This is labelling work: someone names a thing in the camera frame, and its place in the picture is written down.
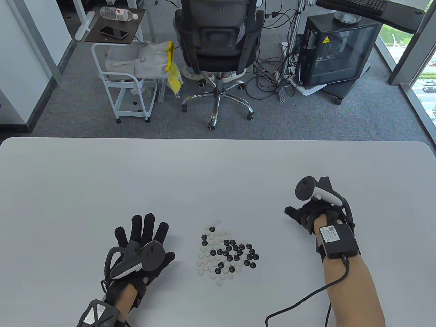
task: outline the smartphone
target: smartphone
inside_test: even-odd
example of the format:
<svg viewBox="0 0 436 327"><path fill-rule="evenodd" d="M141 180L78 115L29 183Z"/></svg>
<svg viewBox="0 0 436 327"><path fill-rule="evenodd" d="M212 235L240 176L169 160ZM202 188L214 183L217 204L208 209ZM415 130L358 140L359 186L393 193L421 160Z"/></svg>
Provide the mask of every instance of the smartphone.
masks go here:
<svg viewBox="0 0 436 327"><path fill-rule="evenodd" d="M126 31L122 31L113 27L109 27L109 26L105 26L100 30L101 34L107 35L107 36L111 36L114 37L118 40L122 40L124 39L127 35L129 35L129 33L127 33Z"/></svg>

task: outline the chair base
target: chair base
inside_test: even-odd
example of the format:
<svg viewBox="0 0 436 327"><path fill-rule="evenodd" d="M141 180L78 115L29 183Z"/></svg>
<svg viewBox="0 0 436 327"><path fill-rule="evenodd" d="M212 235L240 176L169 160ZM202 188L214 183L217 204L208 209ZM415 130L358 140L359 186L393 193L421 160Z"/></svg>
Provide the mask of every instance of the chair base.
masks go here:
<svg viewBox="0 0 436 327"><path fill-rule="evenodd" d="M244 99L239 98L237 96L233 96L230 94L227 94L226 92L234 87L238 87L238 89L240 90L244 90L245 89L245 83L241 80L235 80L231 85L227 86L227 87L223 87L223 83L222 83L222 73L218 73L218 76L216 77L216 84L214 81L212 81L210 78L206 78L206 82L213 87L213 91L211 92L203 92L203 93L199 93L199 94L195 94L195 95L190 95L188 97L186 97L185 100L183 100L182 102L182 111L183 112L187 112L188 111L188 105L187 102L189 100L192 99L196 99L196 98L202 98L205 96L213 96L215 98L214 101L214 108L212 111L212 115L211 115L211 120L208 123L208 128L210 130L215 129L216 123L217 123L217 118L218 118L218 108L219 108L219 104L221 99L229 99L232 100L234 102L240 103L242 105L244 105L247 109L248 109L248 114L247 114L247 120L253 120L254 119L254 110L251 107L251 105Z"/></svg>

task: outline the parked car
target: parked car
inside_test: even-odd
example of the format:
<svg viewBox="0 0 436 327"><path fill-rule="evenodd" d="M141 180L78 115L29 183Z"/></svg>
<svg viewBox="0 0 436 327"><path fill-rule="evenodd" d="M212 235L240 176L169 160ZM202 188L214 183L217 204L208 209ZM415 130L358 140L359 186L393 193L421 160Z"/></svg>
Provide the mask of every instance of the parked car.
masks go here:
<svg viewBox="0 0 436 327"><path fill-rule="evenodd" d="M436 88L434 88L434 87L432 87L432 86L424 87L424 88L422 88L422 90L423 90L425 93L436 93Z"/></svg>
<svg viewBox="0 0 436 327"><path fill-rule="evenodd" d="M436 82L432 79L424 80L424 86L436 86Z"/></svg>

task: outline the white cart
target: white cart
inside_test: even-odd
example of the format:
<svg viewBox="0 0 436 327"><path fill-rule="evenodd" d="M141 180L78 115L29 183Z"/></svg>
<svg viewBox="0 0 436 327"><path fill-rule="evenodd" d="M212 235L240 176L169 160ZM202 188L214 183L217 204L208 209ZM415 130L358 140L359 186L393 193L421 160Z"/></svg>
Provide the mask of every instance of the white cart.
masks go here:
<svg viewBox="0 0 436 327"><path fill-rule="evenodd" d="M118 73L118 72L106 72L103 71L100 63L97 59L97 55L95 54L95 49L98 46L110 46L110 47L125 47L128 44L116 44L116 43L94 43L91 47L91 52L92 52L92 56L94 58L95 64L97 66L97 70L98 70L98 74L103 82L103 85L106 89L106 93L109 97L109 101L110 104L112 106L113 112L115 114L116 117L116 122L119 124L121 123L121 119L120 117L144 117L145 121L147 123L150 122L150 115L151 115L151 111L153 110L153 105L154 105L154 100L156 98L156 93L157 93L157 82L155 79L150 80L150 79L137 79L135 76L131 75L131 74L127 74L127 73ZM132 81L128 81L128 82L111 82L106 80L106 75L120 75L120 76L127 76L129 77ZM144 104L144 99L142 97L141 94L141 88L144 86L144 84L147 83L149 85L152 85L152 87L154 86L154 91L152 93L151 99L150 99L150 106L148 107L148 110L145 107ZM119 88L121 89L118 97L114 103L112 96L110 94L109 88ZM121 104L123 103L123 99L124 96L126 95L126 89L137 89L138 90L138 95L132 95L132 97L139 97L139 103L141 105L140 109L136 110L136 111L126 111L126 110L120 110ZM137 104L137 101L133 100L132 101L134 105Z"/></svg>

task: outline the water bottle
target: water bottle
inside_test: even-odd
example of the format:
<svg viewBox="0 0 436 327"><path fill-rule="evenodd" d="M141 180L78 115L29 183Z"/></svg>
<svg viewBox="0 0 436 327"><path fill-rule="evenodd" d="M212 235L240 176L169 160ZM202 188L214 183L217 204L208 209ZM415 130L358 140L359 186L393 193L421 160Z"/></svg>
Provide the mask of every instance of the water bottle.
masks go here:
<svg viewBox="0 0 436 327"><path fill-rule="evenodd" d="M100 15L109 20L131 21L138 19L138 14L133 14L129 9L102 7Z"/></svg>

